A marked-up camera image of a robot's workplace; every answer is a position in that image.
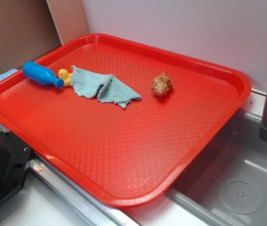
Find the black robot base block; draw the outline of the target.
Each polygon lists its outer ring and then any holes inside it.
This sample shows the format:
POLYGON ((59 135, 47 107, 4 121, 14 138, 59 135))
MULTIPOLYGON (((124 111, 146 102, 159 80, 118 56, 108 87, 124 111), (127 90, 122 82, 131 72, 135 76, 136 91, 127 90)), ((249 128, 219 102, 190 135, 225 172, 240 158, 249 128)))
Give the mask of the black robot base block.
POLYGON ((0 131, 0 205, 24 187, 32 149, 13 132, 0 131))

